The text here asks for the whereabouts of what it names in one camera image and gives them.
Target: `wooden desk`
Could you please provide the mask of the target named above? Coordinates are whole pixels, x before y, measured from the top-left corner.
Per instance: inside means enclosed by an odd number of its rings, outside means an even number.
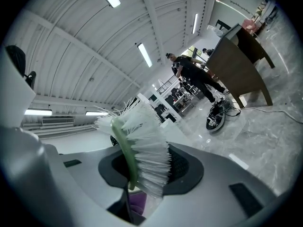
[[[261,90],[267,105],[272,101],[266,85],[254,63],[265,57],[271,68],[274,64],[262,46],[239,24],[231,28],[219,41],[206,66],[219,78],[244,108],[240,95]]]

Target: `brush bristle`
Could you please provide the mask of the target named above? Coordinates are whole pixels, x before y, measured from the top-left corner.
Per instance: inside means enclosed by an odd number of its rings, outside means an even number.
[[[133,142],[131,149],[138,169],[136,186],[151,196],[162,197],[163,187],[169,179],[170,154],[156,112],[149,104],[134,102],[125,107],[121,115],[99,117],[96,125],[100,130],[108,131],[107,123],[113,116],[124,122],[122,130]]]

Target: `white brush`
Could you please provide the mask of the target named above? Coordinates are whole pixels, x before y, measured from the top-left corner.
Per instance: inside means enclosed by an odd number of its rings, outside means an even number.
[[[168,182],[170,154],[160,131],[160,119],[143,102],[128,102],[120,115],[109,112],[98,117],[97,129],[115,135],[130,172],[129,189],[137,186],[154,197],[162,197]]]

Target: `white wall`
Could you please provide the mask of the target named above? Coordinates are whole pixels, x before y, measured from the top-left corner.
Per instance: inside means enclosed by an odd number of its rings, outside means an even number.
[[[205,30],[202,35],[202,39],[194,44],[198,50],[202,51],[203,48],[206,49],[214,49],[216,45],[219,43],[220,37],[218,37],[214,32],[210,29]]]
[[[41,141],[54,145],[59,153],[71,154],[111,147],[109,137],[109,135],[95,130],[55,139],[41,139]]]
[[[145,92],[142,93],[147,99],[149,99],[152,96],[152,91],[147,89]]]
[[[262,0],[220,0],[220,1],[235,8],[236,10],[238,10],[239,12],[241,12],[248,18],[251,18],[251,15],[248,12],[241,9],[237,5],[232,4],[231,1],[238,3],[241,7],[244,7],[250,13],[254,14],[256,12],[258,5],[260,4],[260,2]],[[242,24],[245,17],[243,17],[241,14],[234,11],[233,9],[231,9],[221,3],[215,2],[209,24],[215,26],[218,19],[221,20],[222,22],[226,23],[227,25],[233,27],[237,23]]]
[[[152,76],[152,79],[150,80],[150,85],[147,85],[148,87],[152,86],[152,84],[155,85],[157,89],[160,88],[160,84],[158,79],[160,79],[163,83],[165,83],[168,79],[170,79],[174,73],[171,70],[171,63],[168,62],[167,65],[162,66],[158,70],[155,71],[155,73]]]
[[[16,70],[2,45],[0,65],[0,125],[8,128],[19,127],[36,94]]]

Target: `hair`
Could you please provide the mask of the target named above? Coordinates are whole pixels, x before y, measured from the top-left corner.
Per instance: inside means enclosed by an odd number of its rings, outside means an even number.
[[[170,55],[171,55],[171,53],[166,53],[165,56],[167,57],[167,59],[169,59]]]

